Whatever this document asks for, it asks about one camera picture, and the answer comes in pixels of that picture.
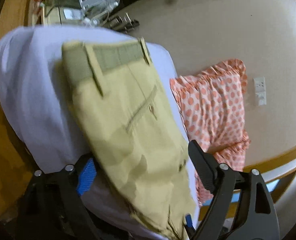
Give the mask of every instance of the bed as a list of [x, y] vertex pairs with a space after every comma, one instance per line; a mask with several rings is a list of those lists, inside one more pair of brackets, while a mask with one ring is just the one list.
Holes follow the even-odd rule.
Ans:
[[[19, 27], [0, 40], [0, 103], [16, 132], [26, 144], [38, 166], [45, 172], [60, 171], [90, 152], [88, 144], [65, 103], [60, 79], [61, 45], [82, 40], [98, 43], [120, 42], [130, 36], [103, 28], [73, 26]], [[169, 79], [177, 76], [167, 50], [148, 43], [152, 61], [165, 88], [173, 117], [188, 141]], [[187, 163], [191, 195], [197, 203], [194, 167]], [[84, 205], [102, 220], [130, 232], [135, 238], [163, 239], [130, 218], [121, 198], [112, 195], [102, 173], [82, 196]], [[193, 214], [198, 221], [199, 208]]]

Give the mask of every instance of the white wall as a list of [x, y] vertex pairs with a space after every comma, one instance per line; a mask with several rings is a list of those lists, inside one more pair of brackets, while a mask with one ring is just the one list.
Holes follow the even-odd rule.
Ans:
[[[246, 165], [296, 145], [296, 0], [140, 0], [122, 11], [140, 21], [131, 35], [163, 45], [179, 74], [244, 61], [252, 140]], [[252, 78], [259, 76], [266, 78], [267, 105], [256, 107]]]

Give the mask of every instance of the waistband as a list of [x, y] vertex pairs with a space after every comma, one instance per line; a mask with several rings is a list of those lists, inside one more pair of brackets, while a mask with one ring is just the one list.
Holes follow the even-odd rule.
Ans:
[[62, 45], [63, 64], [72, 87], [91, 76], [102, 83], [104, 72], [142, 58], [151, 64], [144, 39], [104, 44], [72, 41]]

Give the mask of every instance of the metal bolt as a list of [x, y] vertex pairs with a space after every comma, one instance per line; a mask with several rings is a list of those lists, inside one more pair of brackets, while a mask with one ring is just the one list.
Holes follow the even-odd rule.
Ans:
[[69, 165], [67, 165], [67, 166], [65, 167], [65, 170], [66, 170], [66, 171], [73, 171], [74, 168], [75, 168], [75, 167], [74, 167], [72, 164], [69, 164]]
[[40, 171], [40, 170], [37, 170], [37, 171], [34, 172], [34, 175], [35, 175], [36, 177], [41, 176], [41, 174], [42, 174], [42, 171]]
[[224, 170], [224, 171], [227, 171], [227, 169], [228, 169], [228, 165], [227, 165], [226, 163], [221, 163], [221, 164], [219, 165], [219, 167], [220, 167], [222, 170]]
[[259, 175], [259, 170], [257, 170], [257, 169], [252, 169], [252, 174], [254, 174], [254, 175]]

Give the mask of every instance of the wooden trim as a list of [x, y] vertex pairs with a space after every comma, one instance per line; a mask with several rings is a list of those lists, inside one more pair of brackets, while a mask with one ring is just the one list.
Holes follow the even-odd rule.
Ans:
[[252, 169], [258, 169], [261, 173], [264, 173], [283, 166], [284, 164], [287, 164], [294, 159], [296, 159], [296, 146], [272, 159], [268, 159], [254, 165], [246, 166], [243, 171], [250, 172]]
[[[294, 175], [293, 175], [293, 177], [291, 178], [291, 180], [287, 183], [287, 186], [282, 186], [282, 187], [280, 188], [280, 190], [277, 190], [277, 192], [275, 192], [276, 189], [273, 190], [273, 191], [271, 192], [271, 195], [272, 195], [272, 198], [273, 198], [274, 203], [276, 203], [276, 202], [280, 199], [280, 197], [281, 197], [281, 196], [284, 194], [284, 192], [288, 189], [289, 185], [293, 182], [294, 178], [296, 177], [296, 167], [293, 168], [293, 169], [291, 169], [290, 171], [284, 173], [283, 175], [280, 175], [280, 176], [278, 176], [278, 177], [276, 177], [276, 178], [274, 178], [274, 179], [271, 179], [271, 180], [265, 182], [265, 183], [267, 184], [267, 183], [270, 183], [270, 182], [272, 182], [272, 181], [274, 181], [274, 180], [285, 178], [285, 177], [287, 177], [288, 175], [290, 175], [290, 174], [292, 174], [292, 173], [294, 173]], [[236, 210], [237, 210], [237, 207], [238, 207], [238, 202], [231, 203], [231, 204], [229, 205], [229, 208], [228, 208], [228, 211], [227, 211], [226, 218], [232, 218], [232, 217], [234, 217], [234, 216], [235, 216], [235, 213], [236, 213]], [[209, 206], [202, 206], [202, 207], [200, 208], [199, 218], [198, 218], [199, 221], [201, 221], [201, 220], [205, 217], [205, 215], [206, 215], [206, 213], [207, 213], [207, 211], [208, 211], [208, 208], [209, 208]]]

